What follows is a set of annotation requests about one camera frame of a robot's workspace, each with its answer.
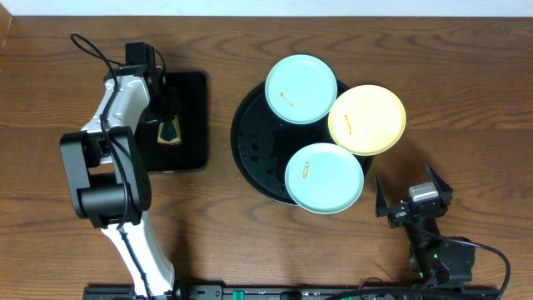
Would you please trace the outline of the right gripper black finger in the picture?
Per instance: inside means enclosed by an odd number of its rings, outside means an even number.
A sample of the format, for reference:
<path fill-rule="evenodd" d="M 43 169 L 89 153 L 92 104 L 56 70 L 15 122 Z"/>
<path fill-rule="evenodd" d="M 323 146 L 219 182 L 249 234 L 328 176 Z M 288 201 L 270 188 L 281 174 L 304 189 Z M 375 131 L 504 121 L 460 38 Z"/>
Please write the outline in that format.
<path fill-rule="evenodd" d="M 426 172 L 431 182 L 436 187 L 439 196 L 443 200 L 451 200 L 453 198 L 452 187 L 434 171 L 429 163 L 426 164 Z"/>
<path fill-rule="evenodd" d="M 388 206 L 383 192 L 383 188 L 378 176 L 375 176 L 376 185 L 376 205 L 375 212 L 378 218 L 385 217 L 388 214 Z"/>

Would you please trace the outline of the yellow green scrub sponge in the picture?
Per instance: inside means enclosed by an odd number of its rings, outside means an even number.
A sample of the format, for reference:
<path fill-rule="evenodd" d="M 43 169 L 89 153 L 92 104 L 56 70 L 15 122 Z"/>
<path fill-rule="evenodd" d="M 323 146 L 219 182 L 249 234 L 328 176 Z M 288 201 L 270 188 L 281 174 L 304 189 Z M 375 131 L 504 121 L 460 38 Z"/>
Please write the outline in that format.
<path fill-rule="evenodd" d="M 182 142 L 181 129 L 177 116 L 159 124 L 157 142 L 166 145 L 177 145 Z"/>

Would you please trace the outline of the light blue plate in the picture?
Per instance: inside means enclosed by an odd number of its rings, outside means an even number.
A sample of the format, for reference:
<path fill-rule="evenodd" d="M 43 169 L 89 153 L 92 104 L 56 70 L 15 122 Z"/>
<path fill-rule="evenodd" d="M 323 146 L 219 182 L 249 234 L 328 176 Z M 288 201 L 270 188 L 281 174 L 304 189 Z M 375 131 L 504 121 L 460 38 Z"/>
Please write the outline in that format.
<path fill-rule="evenodd" d="M 339 213 L 361 196 L 364 173 L 356 157 L 331 143 L 314 143 L 289 160 L 285 185 L 300 207 L 318 214 Z"/>
<path fill-rule="evenodd" d="M 270 109 L 293 124 L 314 123 L 325 117 L 337 98 L 333 71 L 321 59 L 297 54 L 285 57 L 270 70 L 265 82 Z"/>

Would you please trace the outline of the yellow plate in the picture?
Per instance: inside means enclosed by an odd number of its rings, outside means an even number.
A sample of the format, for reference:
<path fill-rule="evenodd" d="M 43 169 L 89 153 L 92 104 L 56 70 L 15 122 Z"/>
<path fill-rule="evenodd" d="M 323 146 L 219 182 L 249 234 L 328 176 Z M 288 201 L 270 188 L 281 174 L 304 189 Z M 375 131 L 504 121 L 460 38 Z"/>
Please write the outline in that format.
<path fill-rule="evenodd" d="M 360 85 L 337 98 L 327 125 L 337 145 L 359 156 L 373 156 L 399 141 L 406 127 L 406 110 L 391 90 Z"/>

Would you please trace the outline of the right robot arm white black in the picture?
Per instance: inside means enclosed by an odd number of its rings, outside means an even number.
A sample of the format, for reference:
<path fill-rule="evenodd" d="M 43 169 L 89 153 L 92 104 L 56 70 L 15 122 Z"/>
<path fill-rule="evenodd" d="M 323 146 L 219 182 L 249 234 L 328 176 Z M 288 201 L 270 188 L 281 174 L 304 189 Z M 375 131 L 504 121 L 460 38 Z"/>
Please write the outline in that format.
<path fill-rule="evenodd" d="M 472 280 L 476 248 L 459 237 L 442 237 L 436 219 L 444 216 L 453 189 L 434 169 L 426 166 L 428 182 L 409 188 L 399 205 L 387 204 L 381 182 L 375 179 L 376 216 L 387 218 L 391 228 L 404 228 L 410 247 L 410 269 L 419 273 L 428 288 L 462 288 Z"/>

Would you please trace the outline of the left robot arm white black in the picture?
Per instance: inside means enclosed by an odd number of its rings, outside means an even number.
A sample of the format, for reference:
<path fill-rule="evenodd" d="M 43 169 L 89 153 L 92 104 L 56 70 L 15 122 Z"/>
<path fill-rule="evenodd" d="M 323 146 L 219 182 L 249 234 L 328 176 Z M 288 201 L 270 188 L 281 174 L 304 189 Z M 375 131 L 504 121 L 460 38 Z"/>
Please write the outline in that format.
<path fill-rule="evenodd" d="M 182 141 L 176 91 L 165 65 L 130 62 L 112 68 L 92 119 L 66 133 L 60 151 L 75 213 L 109 238 L 133 279 L 132 299 L 179 299 L 176 270 L 163 253 L 148 209 L 152 188 L 134 134 L 157 125 L 158 146 Z"/>

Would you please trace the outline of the black rectangular tray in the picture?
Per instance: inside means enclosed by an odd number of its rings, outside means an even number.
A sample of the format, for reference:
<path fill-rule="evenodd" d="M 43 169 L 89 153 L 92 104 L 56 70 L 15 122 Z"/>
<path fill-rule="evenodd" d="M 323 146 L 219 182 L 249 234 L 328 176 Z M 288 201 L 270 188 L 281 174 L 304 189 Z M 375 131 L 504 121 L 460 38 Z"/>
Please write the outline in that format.
<path fill-rule="evenodd" d="M 146 170 L 174 173 L 207 165 L 207 76 L 204 72 L 170 72 L 166 84 L 177 92 L 178 144 L 159 143 L 159 124 L 141 122 L 134 133 Z"/>

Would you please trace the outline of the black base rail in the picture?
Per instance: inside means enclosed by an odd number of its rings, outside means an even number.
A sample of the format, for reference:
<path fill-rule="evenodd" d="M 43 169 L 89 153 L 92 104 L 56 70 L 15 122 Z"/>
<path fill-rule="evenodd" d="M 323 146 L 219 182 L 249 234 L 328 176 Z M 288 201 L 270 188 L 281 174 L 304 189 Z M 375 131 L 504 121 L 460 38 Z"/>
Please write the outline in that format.
<path fill-rule="evenodd" d="M 486 289 L 445 290 L 408 287 L 362 287 L 360 289 L 295 287 L 222 287 L 195 285 L 158 295 L 160 300 L 382 300 L 382 299 L 495 299 L 496 291 Z"/>

